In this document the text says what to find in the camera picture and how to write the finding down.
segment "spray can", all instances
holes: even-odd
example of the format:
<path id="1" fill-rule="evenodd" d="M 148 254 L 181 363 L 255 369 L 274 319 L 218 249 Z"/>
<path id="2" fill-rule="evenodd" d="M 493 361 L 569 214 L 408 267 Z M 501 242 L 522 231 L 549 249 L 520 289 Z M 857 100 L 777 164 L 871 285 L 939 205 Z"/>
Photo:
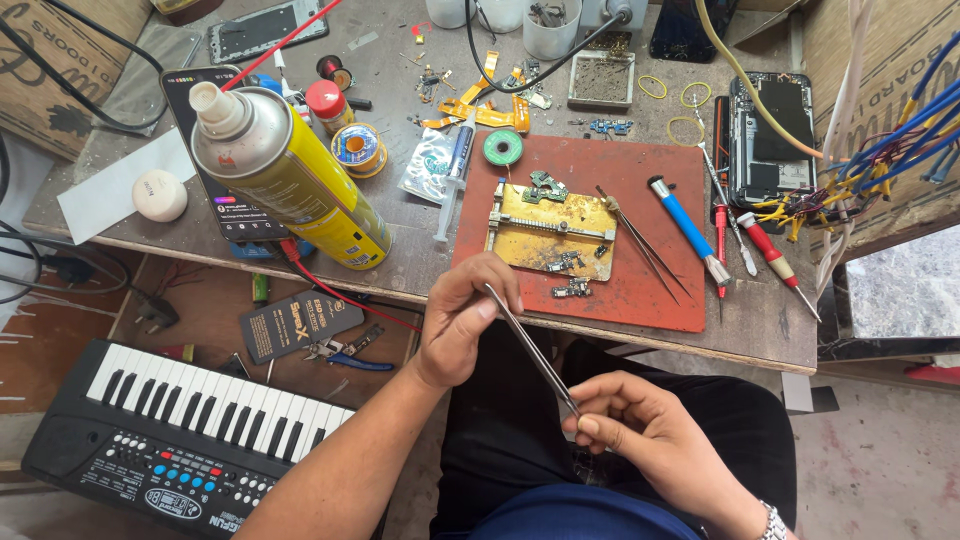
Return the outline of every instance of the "spray can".
<path id="1" fill-rule="evenodd" d="M 347 268 L 373 268 L 393 236 L 380 214 L 283 98 L 266 88 L 190 90 L 196 163 Z"/>

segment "electronic keyboard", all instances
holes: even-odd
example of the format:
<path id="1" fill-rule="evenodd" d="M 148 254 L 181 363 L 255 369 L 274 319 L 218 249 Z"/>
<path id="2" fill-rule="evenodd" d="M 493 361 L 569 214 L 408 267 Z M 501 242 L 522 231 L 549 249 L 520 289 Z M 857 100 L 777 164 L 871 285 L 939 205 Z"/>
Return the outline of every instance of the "electronic keyboard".
<path id="1" fill-rule="evenodd" d="M 23 472 L 193 534 L 230 538 L 353 410 L 94 339 Z"/>

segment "blue screwdriver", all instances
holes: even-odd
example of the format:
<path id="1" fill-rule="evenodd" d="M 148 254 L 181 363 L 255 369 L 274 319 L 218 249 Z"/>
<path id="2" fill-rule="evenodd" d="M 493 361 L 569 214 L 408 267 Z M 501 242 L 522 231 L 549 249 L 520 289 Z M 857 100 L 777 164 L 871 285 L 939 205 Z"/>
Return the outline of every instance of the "blue screwdriver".
<path id="1" fill-rule="evenodd" d="M 700 230 L 697 229 L 697 226 L 693 224 L 693 221 L 690 220 L 690 216 L 686 215 L 684 207 L 680 206 L 680 201 L 677 200 L 677 197 L 675 197 L 673 193 L 670 193 L 670 188 L 667 187 L 663 181 L 663 176 L 657 175 L 652 177 L 647 181 L 647 185 L 653 188 L 654 193 L 657 193 L 657 196 L 663 201 L 663 205 L 667 211 L 670 212 L 670 215 L 673 216 L 677 225 L 680 226 L 680 230 L 684 232 L 686 239 L 690 241 L 690 244 L 693 246 L 693 251 L 697 252 L 697 257 L 703 260 L 704 266 L 706 266 L 707 271 L 710 272 L 713 280 L 717 282 L 717 286 L 723 287 L 730 284 L 730 282 L 733 281 L 733 277 L 731 277 L 730 272 L 727 271 L 727 267 L 713 254 L 713 248 L 707 244 L 707 240 L 703 234 L 700 233 Z"/>

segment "red wire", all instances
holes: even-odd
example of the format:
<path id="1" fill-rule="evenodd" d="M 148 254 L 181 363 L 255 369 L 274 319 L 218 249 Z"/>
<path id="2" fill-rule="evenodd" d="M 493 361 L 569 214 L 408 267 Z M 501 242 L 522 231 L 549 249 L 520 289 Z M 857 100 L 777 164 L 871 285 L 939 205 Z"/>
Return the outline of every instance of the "red wire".
<path id="1" fill-rule="evenodd" d="M 220 88 L 220 89 L 221 89 L 222 91 L 226 92 L 227 90 L 233 88 L 233 85 L 236 85 L 238 81 L 240 81 L 240 80 L 243 79 L 244 77 L 250 75 L 250 73 L 251 73 L 252 71 L 254 71 L 258 65 L 260 65 L 261 63 L 263 63 L 263 61 L 267 60 L 267 58 L 269 58 L 273 53 L 275 53 L 276 51 L 278 51 L 278 50 L 280 49 L 280 47 L 282 47 L 283 45 L 286 45 L 291 39 L 293 39 L 294 37 L 296 37 L 297 34 L 299 34 L 300 32 L 303 32 L 304 30 L 306 30 L 306 27 L 308 27 L 308 26 L 310 26 L 311 24 L 317 22 L 317 19 L 319 19 L 320 17 L 326 15 L 326 12 L 329 12 L 331 8 L 333 8 L 334 6 L 336 6 L 337 4 L 339 4 L 341 1 L 342 1 L 342 0 L 333 0 L 332 2 L 330 2 L 326 7 L 324 7 L 322 10 L 318 11 L 317 14 L 315 14 L 315 15 L 313 15 L 312 17 L 308 18 L 308 19 L 306 20 L 306 22 L 304 22 L 304 23 L 301 24 L 296 30 L 294 30 L 293 32 L 291 32 L 290 34 L 288 34 L 287 37 L 285 37 L 284 39 L 281 39 L 280 41 L 278 41 L 278 42 L 276 43 L 276 45 L 274 45 L 273 47 L 270 48 L 269 51 L 267 51 L 267 52 L 263 53 L 262 55 L 260 55 L 260 58 L 254 60 L 253 63 L 250 64 L 249 66 L 247 66 L 246 69 L 244 69 L 243 71 L 241 71 L 240 73 L 238 73 L 235 77 L 233 77 L 232 79 L 230 79 L 229 81 L 227 81 L 227 83 L 226 83 L 225 85 L 223 85 L 223 87 Z"/>
<path id="2" fill-rule="evenodd" d="M 303 272 L 303 275 L 304 275 L 304 276 L 310 278 L 310 281 L 311 281 L 311 282 L 315 283 L 319 288 L 325 290 L 326 292 L 332 294 L 333 296 L 339 298 L 340 300 L 343 300 L 344 302 L 346 302 L 346 303 L 348 303 L 348 304 L 353 304 L 354 306 L 360 307 L 361 309 L 365 309 L 365 310 L 369 311 L 370 313 L 376 313 L 377 315 L 380 315 L 381 317 L 384 317 L 384 318 L 386 318 L 386 319 L 390 319 L 391 321 L 394 321 L 395 323 L 399 323 L 399 324 L 407 327 L 408 329 L 410 329 L 410 330 L 412 330 L 412 331 L 423 332 L 421 329 L 419 329 L 419 328 L 417 328 L 417 327 L 415 327 L 415 326 L 413 326 L 413 325 L 411 325 L 411 324 L 409 324 L 409 323 L 405 323 L 405 322 L 403 322 L 403 321 L 401 321 L 401 320 L 399 320 L 399 319 L 397 319 L 397 318 L 395 318 L 395 317 L 391 317 L 390 315 L 388 315 L 388 314 L 386 314 L 386 313 L 384 313 L 384 312 L 382 312 L 382 311 L 377 311 L 376 309 L 373 309 L 372 307 L 364 306 L 363 304 L 360 304 L 359 302 L 353 302 L 351 299 L 349 299 L 349 298 L 347 298 L 346 296 L 344 296 L 344 295 L 338 293 L 337 291 L 331 289 L 330 287 L 326 286 L 323 282 L 321 282 L 320 280 L 318 280 L 313 274 L 310 273 L 309 270 L 306 269 L 305 266 L 303 266 L 303 263 L 300 262 L 299 260 L 294 260 L 294 261 L 292 261 L 292 262 L 297 265 L 297 267 Z"/>

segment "yellow rubber band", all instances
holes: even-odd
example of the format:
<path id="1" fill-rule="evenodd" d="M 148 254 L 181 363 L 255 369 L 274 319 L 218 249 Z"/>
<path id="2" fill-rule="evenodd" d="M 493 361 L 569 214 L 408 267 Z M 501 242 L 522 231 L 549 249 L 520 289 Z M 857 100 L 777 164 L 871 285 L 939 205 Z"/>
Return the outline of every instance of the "yellow rubber band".
<path id="1" fill-rule="evenodd" d="M 644 88 L 643 85 L 640 83 L 640 81 L 644 79 L 650 79 L 651 81 L 657 81 L 658 83 L 660 83 L 660 85 L 663 86 L 663 95 L 655 96 L 654 94 L 650 93 L 650 90 Z M 663 83 L 663 81 L 654 77 L 653 75 L 641 75 L 640 78 L 636 80 L 636 85 L 639 86 L 640 89 L 643 90 L 648 96 L 654 99 L 663 99 L 666 97 L 666 85 Z"/>
<path id="2" fill-rule="evenodd" d="M 690 104 L 688 104 L 688 103 L 686 102 L 686 100 L 685 100 L 684 98 L 685 98 L 685 96 L 686 96 L 686 91 L 687 91 L 687 90 L 690 90 L 690 89 L 693 88 L 694 86 L 705 86 L 705 87 L 707 88 L 707 97 L 704 98 L 704 101 L 702 101 L 702 102 L 700 102 L 700 103 L 698 103 L 698 104 L 696 104 L 696 105 L 690 105 Z M 707 83 L 690 83 L 689 85 L 686 86 L 686 88 L 684 88 L 684 91 L 680 92 L 680 103 L 683 103 L 683 104 L 684 104 L 684 107 L 686 107 L 686 108 L 688 108 L 688 109 L 694 109 L 694 108 L 696 108 L 696 107 L 702 107 L 702 106 L 704 105 L 704 103 L 706 103 L 707 100 L 710 99 L 710 95 L 712 95 L 712 94 L 713 94 L 713 88 L 711 88 L 710 85 L 708 85 Z"/>
<path id="3" fill-rule="evenodd" d="M 672 133 L 670 133 L 670 124 L 673 124 L 674 122 L 680 122 L 682 120 L 683 122 L 689 122 L 693 124 L 694 126 L 697 127 L 698 130 L 700 130 L 700 138 L 697 140 L 697 142 L 694 142 L 693 144 L 685 144 L 677 140 L 677 138 L 674 137 Z M 666 136 L 670 137 L 670 140 L 672 140 L 673 143 L 676 144 L 677 146 L 685 146 L 686 148 L 690 148 L 691 146 L 696 146 L 704 141 L 704 135 L 705 135 L 704 127 L 700 125 L 700 122 L 697 122 L 696 120 L 694 120 L 693 118 L 690 118 L 689 116 L 674 116 L 673 118 L 670 118 L 669 122 L 666 123 Z"/>

